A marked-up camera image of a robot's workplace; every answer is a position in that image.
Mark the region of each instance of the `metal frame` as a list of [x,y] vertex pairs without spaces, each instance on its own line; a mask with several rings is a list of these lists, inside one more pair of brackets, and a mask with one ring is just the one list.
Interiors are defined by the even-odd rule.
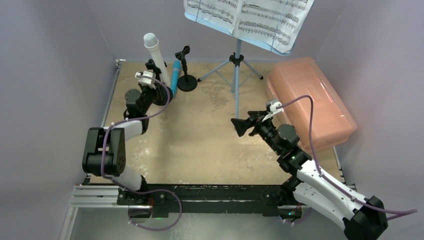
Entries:
[[[118,81],[118,76],[120,73],[120,69],[122,67],[122,62],[124,62],[125,60],[117,60],[117,64],[116,64],[116,73],[115,73],[115,77],[114,77],[114,83],[113,83],[113,87],[112,90],[110,92],[109,95],[109,99],[108,99],[108,104],[106,107],[106,110],[104,112],[104,116],[102,119],[102,123],[101,125],[104,126],[105,121],[106,121],[106,117],[108,115],[108,111],[109,111],[109,107],[112,101],[112,96]],[[343,177],[343,171],[342,168],[340,167],[340,162],[337,156],[337,152],[336,149],[333,148],[334,150],[334,154],[335,154],[335,158],[336,158],[336,162],[337,162],[337,166],[339,169],[339,174],[341,176],[341,182],[345,183],[344,177]],[[68,211],[66,213],[66,217],[63,223],[63,227],[62,227],[62,231],[60,233],[60,240],[69,240],[71,238],[72,232],[73,232],[73,228],[74,228],[74,224],[75,224],[75,220],[78,216],[78,212],[79,209],[86,209],[86,208],[121,208],[121,209],[149,209],[150,206],[148,205],[118,205],[117,204],[117,200],[119,197],[119,187],[113,184],[89,184],[90,181],[90,177],[91,175],[88,174],[87,178],[85,179],[83,184],[80,185],[76,185],[72,191],[72,196],[70,198],[69,201],[69,206],[68,206]],[[175,188],[176,186],[187,186],[187,187],[193,187],[195,185],[193,184],[180,184],[180,185],[175,185],[175,184],[148,184],[149,187],[153,187],[153,188],[163,188],[165,186],[165,188]],[[215,187],[217,185],[201,185],[202,187]],[[263,187],[264,189],[266,188],[273,188],[273,187],[280,187],[280,185],[232,185],[233,187],[239,187],[239,188],[243,188],[243,187]],[[355,185],[349,185],[348,186],[351,189],[356,189]],[[268,198],[268,194],[266,194],[264,197],[264,201],[266,202],[266,198]],[[223,202],[223,201],[218,201],[218,200],[187,200],[187,199],[182,199],[182,201],[187,204],[187,202],[192,202],[195,203],[197,202]],[[296,208],[296,205],[283,205],[283,206],[279,206],[278,210],[289,210],[289,209],[294,209]]]
[[[240,58],[240,52],[242,50],[242,40],[237,38],[237,45],[235,47],[235,53],[234,53],[234,57],[235,59],[239,59]],[[235,117],[238,118],[239,117],[239,88],[243,85],[243,83],[246,82],[246,80],[248,78],[250,78],[250,76],[252,75],[252,73],[255,73],[259,79],[264,79],[264,77],[258,72],[256,71],[256,69],[254,69],[246,60],[242,60],[242,63],[244,63],[252,72],[249,74],[249,76],[246,77],[246,79],[239,84],[239,68],[240,66],[235,64],[234,65],[234,72],[232,73],[232,82],[231,84],[225,79],[224,76],[221,75],[221,73],[218,71],[220,68],[224,67],[225,65],[230,63],[230,60],[226,60],[225,62],[221,63],[219,66],[217,66],[216,68],[214,68],[213,70],[211,70],[210,72],[206,73],[205,75],[203,75],[202,77],[199,77],[199,79],[197,80],[198,82],[201,82],[202,80],[204,80],[205,78],[207,78],[209,75],[213,74],[213,73],[217,73],[230,87],[231,87],[231,92],[234,93],[235,92]]]

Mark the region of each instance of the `blue music stand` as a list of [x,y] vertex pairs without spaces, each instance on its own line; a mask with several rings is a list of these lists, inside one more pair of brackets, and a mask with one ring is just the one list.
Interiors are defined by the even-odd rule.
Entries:
[[[202,24],[206,27],[215,29],[221,33],[233,36],[227,29],[225,29],[222,26],[219,26],[217,24],[211,23],[209,21],[206,21],[200,17],[191,15],[187,12],[185,12],[185,17],[189,20],[192,20],[196,23]],[[279,52],[278,50],[276,50],[275,48],[273,48],[271,45],[265,43],[265,42],[261,42],[261,41],[256,41],[256,40],[252,40],[252,39],[247,39],[247,38],[238,38],[237,37],[237,45],[235,47],[235,52],[234,55],[231,55],[229,57],[228,60],[224,61],[223,63],[221,63],[219,66],[217,66],[216,68],[214,68],[213,70],[211,70],[210,72],[206,73],[204,76],[199,77],[197,79],[198,82],[201,82],[202,80],[204,80],[206,77],[208,77],[209,75],[213,74],[213,73],[217,73],[230,87],[231,87],[231,92],[234,93],[235,92],[235,117],[238,118],[239,117],[239,88],[242,86],[242,84],[252,75],[252,73],[255,73],[259,79],[264,79],[264,77],[258,72],[256,71],[245,59],[243,55],[240,55],[240,52],[242,50],[242,41],[253,44],[257,47],[260,47],[262,49],[268,50],[272,53],[278,54],[280,56],[288,56],[292,53],[292,49],[295,47],[295,45],[293,44],[293,47],[291,48],[290,51],[288,52]],[[232,82],[231,84],[225,79],[224,76],[222,76],[220,74],[220,72],[218,71],[220,68],[222,68],[223,66],[229,64],[229,63],[233,63],[234,64],[234,72],[232,74]],[[247,78],[241,83],[239,84],[239,67],[240,67],[240,63],[244,63],[252,72],[249,74],[249,76],[247,76]]]

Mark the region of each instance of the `white microphone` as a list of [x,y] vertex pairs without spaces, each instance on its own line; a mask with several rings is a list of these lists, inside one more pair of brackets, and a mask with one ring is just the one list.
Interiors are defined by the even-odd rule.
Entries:
[[154,64],[161,71],[160,80],[166,85],[171,86],[170,76],[168,75],[167,69],[165,67],[164,59],[162,58],[161,51],[159,50],[159,40],[153,33],[147,33],[143,37],[144,46],[150,52],[151,59],[153,59]]

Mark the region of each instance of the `floor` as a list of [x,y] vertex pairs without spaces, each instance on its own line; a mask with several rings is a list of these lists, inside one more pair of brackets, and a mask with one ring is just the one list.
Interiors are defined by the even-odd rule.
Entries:
[[[219,63],[188,63],[188,73],[199,78]],[[261,74],[271,70],[271,63],[251,64]],[[231,82],[234,65],[221,69]],[[106,124],[123,119],[125,93],[138,89],[135,72],[144,71],[142,62],[125,62],[121,68],[107,115]],[[168,67],[171,76],[172,68]],[[240,82],[251,71],[240,67]],[[252,74],[240,87],[239,118],[247,111],[265,110],[268,101],[266,81]],[[152,105],[148,114],[161,107]],[[290,175],[276,162],[277,156],[260,136],[238,137],[231,118],[235,100],[230,86],[214,73],[191,92],[177,91],[168,108],[149,122],[145,134],[126,142],[127,165],[135,168],[151,184],[281,184]],[[340,179],[333,149],[318,153],[321,166]],[[104,179],[92,177],[92,183]]]

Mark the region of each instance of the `storage box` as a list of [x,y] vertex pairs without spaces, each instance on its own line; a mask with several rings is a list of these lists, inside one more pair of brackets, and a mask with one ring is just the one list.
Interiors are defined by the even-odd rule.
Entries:
[[[342,100],[311,57],[279,62],[268,75],[269,85],[280,102],[302,95],[313,99],[312,141],[317,151],[344,143],[358,128]],[[311,103],[303,98],[284,108],[286,120],[300,137],[300,146],[310,152]]]

